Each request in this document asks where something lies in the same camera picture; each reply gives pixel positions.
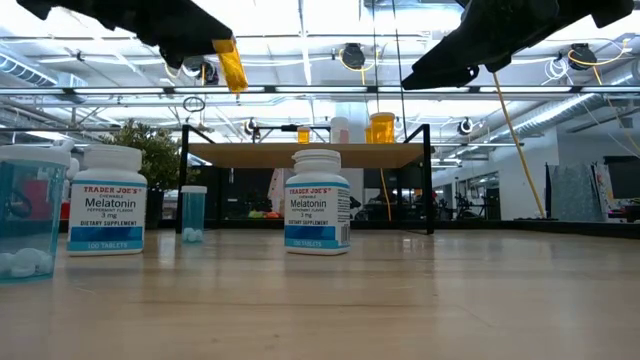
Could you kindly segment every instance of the pipe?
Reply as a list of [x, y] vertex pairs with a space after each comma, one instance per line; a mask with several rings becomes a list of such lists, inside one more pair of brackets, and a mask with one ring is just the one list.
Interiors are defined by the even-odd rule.
[[[640, 85], [640, 59], [635, 59], [606, 74], [609, 85]], [[565, 121], [607, 106], [606, 98], [601, 94], [577, 94], [559, 102], [548, 102], [513, 120], [514, 129], [520, 138], [540, 133]], [[503, 130], [489, 141], [504, 141], [509, 130]]]
[[[15, 112], [18, 115], [23, 115], [26, 117], [29, 117], [31, 119], [35, 119], [38, 120], [40, 122], [43, 123], [50, 123], [50, 122], [55, 122], [67, 127], [73, 127], [73, 123], [71, 121], [67, 121], [64, 119], [61, 119], [59, 117], [53, 116], [51, 114], [47, 114], [46, 112], [34, 109], [30, 106], [26, 106], [23, 104], [20, 104], [18, 102], [15, 102], [13, 100], [9, 100], [7, 98], [4, 97], [0, 97], [0, 104], [5, 105], [5, 108]], [[101, 141], [99, 136], [95, 136], [92, 134], [84, 134], [85, 136], [93, 139], [93, 140], [97, 140], [97, 141]]]
[[13, 75], [35, 86], [55, 86], [58, 83], [55, 76], [46, 69], [30, 66], [30, 61], [8, 49], [0, 52], [0, 71]]

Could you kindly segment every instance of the black cable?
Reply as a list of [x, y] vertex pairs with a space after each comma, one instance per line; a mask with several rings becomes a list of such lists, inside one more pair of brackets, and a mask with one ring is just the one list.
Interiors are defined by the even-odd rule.
[[406, 115], [404, 112], [404, 89], [402, 88], [402, 61], [400, 59], [400, 37], [398, 36], [398, 21], [396, 19], [396, 0], [391, 0], [391, 6], [393, 6], [393, 21], [396, 23], [396, 49], [398, 50], [398, 75], [400, 76], [400, 102], [402, 103], [402, 124], [404, 127], [404, 138], [406, 139], [407, 123], [405, 122]]
[[376, 42], [376, 0], [371, 2], [371, 20], [373, 21], [373, 67], [376, 76], [376, 106], [380, 112], [380, 89], [378, 89], [378, 43]]

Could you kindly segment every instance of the exposed ductwork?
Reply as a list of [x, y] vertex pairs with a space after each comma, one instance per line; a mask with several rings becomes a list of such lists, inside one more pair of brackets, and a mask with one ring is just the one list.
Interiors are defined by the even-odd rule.
[[[60, 119], [51, 114], [33, 109], [4, 97], [0, 97], [0, 123], [2, 122], [5, 125], [14, 127], [34, 127], [35, 123], [40, 127], [58, 127], [63, 125], [65, 127], [75, 128], [74, 124], [70, 121]], [[82, 136], [95, 141], [101, 141], [100, 136], [91, 133], [86, 133]]]
[[[51, 71], [41, 65], [34, 64], [29, 59], [9, 49], [2, 49], [0, 51], [0, 71], [13, 75], [37, 87], [87, 86], [86, 81], [73, 74]], [[77, 95], [64, 95], [59, 96], [59, 98], [61, 100], [72, 101], [76, 104], [86, 101], [85, 97]]]
[[[640, 85], [640, 59], [635, 59], [605, 74], [607, 85]], [[579, 94], [563, 101], [548, 102], [535, 109], [518, 116], [513, 120], [513, 126], [520, 138], [526, 138], [535, 133], [541, 133], [546, 129], [584, 115], [589, 111], [597, 110], [608, 103], [601, 94]], [[491, 142], [504, 141], [510, 138], [506, 125], [498, 129], [489, 137]]]
[[57, 76], [39, 65], [30, 65], [30, 61], [21, 55], [2, 49], [0, 52], [0, 71], [13, 75], [35, 86], [55, 86]]

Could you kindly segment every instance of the blue label stripe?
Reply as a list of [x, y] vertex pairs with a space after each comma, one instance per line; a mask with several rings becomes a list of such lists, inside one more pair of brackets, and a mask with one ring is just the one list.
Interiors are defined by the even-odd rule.
[[337, 183], [337, 182], [317, 182], [317, 183], [297, 183], [297, 184], [286, 184], [284, 187], [314, 187], [314, 186], [335, 186], [348, 189], [349, 184]]
[[146, 188], [145, 183], [134, 183], [125, 181], [102, 181], [102, 180], [75, 180], [73, 185], [112, 185], [112, 186], [130, 186]]
[[349, 245], [340, 245], [336, 240], [307, 240], [293, 238], [285, 238], [284, 246], [308, 249], [341, 249], [349, 247]]
[[113, 251], [142, 249], [142, 241], [87, 241], [67, 243], [67, 251]]
[[284, 227], [284, 237], [292, 239], [335, 241], [336, 227], [286, 225]]
[[139, 241], [142, 242], [142, 226], [75, 226], [71, 228], [70, 243]]

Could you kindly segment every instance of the bottle label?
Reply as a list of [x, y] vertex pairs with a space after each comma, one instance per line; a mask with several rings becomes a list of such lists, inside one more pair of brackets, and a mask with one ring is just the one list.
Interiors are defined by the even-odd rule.
[[142, 249], [146, 199], [144, 183], [74, 181], [67, 250]]
[[285, 246], [317, 249], [349, 246], [350, 205], [347, 184], [285, 185]]

